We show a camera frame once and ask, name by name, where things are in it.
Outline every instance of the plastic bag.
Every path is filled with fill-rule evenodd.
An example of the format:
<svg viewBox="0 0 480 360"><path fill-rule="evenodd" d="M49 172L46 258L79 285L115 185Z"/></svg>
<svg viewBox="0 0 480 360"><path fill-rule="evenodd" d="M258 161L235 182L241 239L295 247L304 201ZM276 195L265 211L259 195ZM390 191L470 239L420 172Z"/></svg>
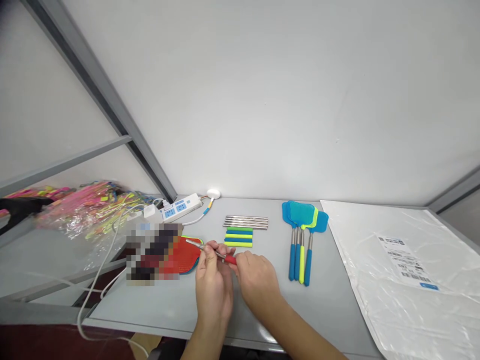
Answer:
<svg viewBox="0 0 480 360"><path fill-rule="evenodd" d="M59 230L72 240L90 242L92 251L85 260L87 270L102 263L117 227L120 229L112 254L122 248L126 238L121 229L127 221L127 211L145 203L140 193L125 190L111 181L97 181L47 207L37 216L36 225Z"/></svg>

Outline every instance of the floor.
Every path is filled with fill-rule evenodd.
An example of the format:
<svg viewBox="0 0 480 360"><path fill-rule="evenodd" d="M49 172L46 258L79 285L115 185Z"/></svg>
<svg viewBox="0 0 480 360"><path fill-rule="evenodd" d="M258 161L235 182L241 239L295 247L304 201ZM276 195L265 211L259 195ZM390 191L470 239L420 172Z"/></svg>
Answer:
<svg viewBox="0 0 480 360"><path fill-rule="evenodd" d="M131 338L133 333L84 326L91 338ZM125 340L87 341L73 325L0 326L1 360L135 360Z"/></svg>

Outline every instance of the white power strip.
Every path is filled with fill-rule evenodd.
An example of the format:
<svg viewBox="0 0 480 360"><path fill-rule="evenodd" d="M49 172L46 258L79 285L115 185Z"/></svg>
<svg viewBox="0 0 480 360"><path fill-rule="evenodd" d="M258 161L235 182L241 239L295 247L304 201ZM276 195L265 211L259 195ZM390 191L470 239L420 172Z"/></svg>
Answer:
<svg viewBox="0 0 480 360"><path fill-rule="evenodd" d="M194 193L190 196L184 197L173 204L167 205L160 209L160 215L163 223L171 223L181 218L184 215L198 209L202 206L202 201L199 196Z"/></svg>

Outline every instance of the hand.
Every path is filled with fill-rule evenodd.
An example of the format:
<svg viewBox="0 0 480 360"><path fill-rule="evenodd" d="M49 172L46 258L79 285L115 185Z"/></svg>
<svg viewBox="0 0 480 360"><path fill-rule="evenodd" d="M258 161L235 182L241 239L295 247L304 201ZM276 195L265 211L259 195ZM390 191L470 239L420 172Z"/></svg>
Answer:
<svg viewBox="0 0 480 360"><path fill-rule="evenodd" d="M234 288L232 272L226 263L219 260L215 253L233 255L235 248L229 248L216 241L209 241L203 247L196 269L196 307L197 324L227 329L234 304Z"/></svg>
<svg viewBox="0 0 480 360"><path fill-rule="evenodd" d="M239 253L235 258L237 265L228 265L238 278L243 300L262 321L272 308L272 301L283 299L275 268L265 256L254 255L250 251Z"/></svg>

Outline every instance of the blue handle grip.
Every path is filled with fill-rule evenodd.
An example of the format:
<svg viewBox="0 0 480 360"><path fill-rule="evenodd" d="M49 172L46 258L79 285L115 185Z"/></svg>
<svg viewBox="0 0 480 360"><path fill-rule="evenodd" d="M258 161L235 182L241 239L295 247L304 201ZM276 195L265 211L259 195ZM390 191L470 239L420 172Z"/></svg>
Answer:
<svg viewBox="0 0 480 360"><path fill-rule="evenodd" d="M310 267L312 266L312 250L308 249L306 252L306 265L305 265L305 286L310 285Z"/></svg>
<svg viewBox="0 0 480 360"><path fill-rule="evenodd" d="M295 247L295 280L300 278L300 244Z"/></svg>
<svg viewBox="0 0 480 360"><path fill-rule="evenodd" d="M295 278L295 244L290 245L290 267L288 268L288 278L293 281Z"/></svg>

